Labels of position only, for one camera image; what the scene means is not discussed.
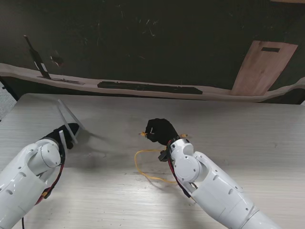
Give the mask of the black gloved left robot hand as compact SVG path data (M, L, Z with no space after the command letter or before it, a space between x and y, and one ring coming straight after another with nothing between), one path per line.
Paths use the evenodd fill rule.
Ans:
M54 129L52 132L44 136L43 139L50 139L56 142L59 147L63 148L63 143L59 133L60 131L63 131L66 147L68 149L72 149L73 148L72 137L65 125L62 125L57 129Z

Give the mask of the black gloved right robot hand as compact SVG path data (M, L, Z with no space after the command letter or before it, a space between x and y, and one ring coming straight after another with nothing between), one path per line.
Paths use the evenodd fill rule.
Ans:
M145 133L147 139L158 142L163 146L167 146L169 142L180 138L173 125L168 120L160 118L150 119Z

